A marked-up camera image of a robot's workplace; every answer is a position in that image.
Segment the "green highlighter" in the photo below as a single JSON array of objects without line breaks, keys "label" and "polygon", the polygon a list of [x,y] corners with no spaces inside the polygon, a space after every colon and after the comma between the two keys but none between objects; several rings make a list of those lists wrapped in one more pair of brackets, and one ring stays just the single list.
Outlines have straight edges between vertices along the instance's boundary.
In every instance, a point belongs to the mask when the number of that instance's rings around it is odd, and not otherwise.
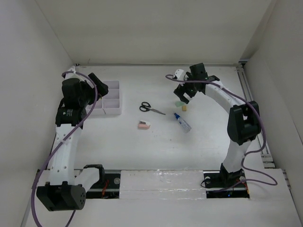
[{"label": "green highlighter", "polygon": [[180,107],[180,106],[183,106],[183,105],[185,105],[185,103],[182,102],[182,101],[176,101],[176,102],[175,102],[175,106],[176,106],[176,107]]}]

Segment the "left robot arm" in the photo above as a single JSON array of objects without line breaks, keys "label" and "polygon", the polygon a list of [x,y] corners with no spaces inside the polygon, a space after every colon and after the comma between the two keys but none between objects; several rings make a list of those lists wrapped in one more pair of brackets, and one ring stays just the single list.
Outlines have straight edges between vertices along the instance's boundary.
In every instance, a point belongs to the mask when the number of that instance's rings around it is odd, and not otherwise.
[{"label": "left robot arm", "polygon": [[48,211],[81,210],[86,202],[87,191],[101,187],[106,181],[101,164],[84,166],[82,172],[74,174],[75,156],[84,121],[91,114],[98,100],[108,94],[108,86],[94,74],[85,79],[76,71],[63,73],[63,98],[56,118],[56,137],[51,152],[49,178],[39,186],[36,196]]}]

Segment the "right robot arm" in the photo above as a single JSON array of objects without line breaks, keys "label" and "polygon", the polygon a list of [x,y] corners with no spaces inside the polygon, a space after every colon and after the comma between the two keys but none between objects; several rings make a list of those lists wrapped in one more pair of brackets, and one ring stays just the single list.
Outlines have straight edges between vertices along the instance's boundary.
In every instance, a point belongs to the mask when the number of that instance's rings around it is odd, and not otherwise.
[{"label": "right robot arm", "polygon": [[180,83],[174,94],[180,101],[188,104],[189,99],[201,92],[213,99],[229,115],[227,133],[230,144],[225,160],[221,163],[220,171],[204,176],[206,188],[227,188],[244,178],[242,160],[251,142],[261,132],[257,114],[258,104],[255,101],[245,103],[230,94],[220,79],[209,76],[203,63],[190,66],[190,71],[178,69],[173,79]]}]

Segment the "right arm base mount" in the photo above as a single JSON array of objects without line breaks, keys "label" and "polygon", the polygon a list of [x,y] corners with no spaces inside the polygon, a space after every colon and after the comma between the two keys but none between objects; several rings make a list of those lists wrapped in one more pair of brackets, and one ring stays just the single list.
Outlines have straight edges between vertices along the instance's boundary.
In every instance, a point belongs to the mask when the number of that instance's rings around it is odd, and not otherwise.
[{"label": "right arm base mount", "polygon": [[204,179],[201,187],[206,190],[207,199],[228,199],[228,198],[250,198],[248,186],[246,182],[241,183],[245,179],[245,174],[240,171],[231,179],[224,180],[223,175],[219,171],[204,172]]}]

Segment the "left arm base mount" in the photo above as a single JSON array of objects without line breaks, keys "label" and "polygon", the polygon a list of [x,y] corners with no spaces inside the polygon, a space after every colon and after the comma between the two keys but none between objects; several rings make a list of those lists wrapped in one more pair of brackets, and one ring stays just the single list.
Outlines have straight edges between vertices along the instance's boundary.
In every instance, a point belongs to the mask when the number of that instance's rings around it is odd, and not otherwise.
[{"label": "left arm base mount", "polygon": [[87,199],[119,199],[121,170],[105,170],[104,180],[99,180],[86,193]]}]

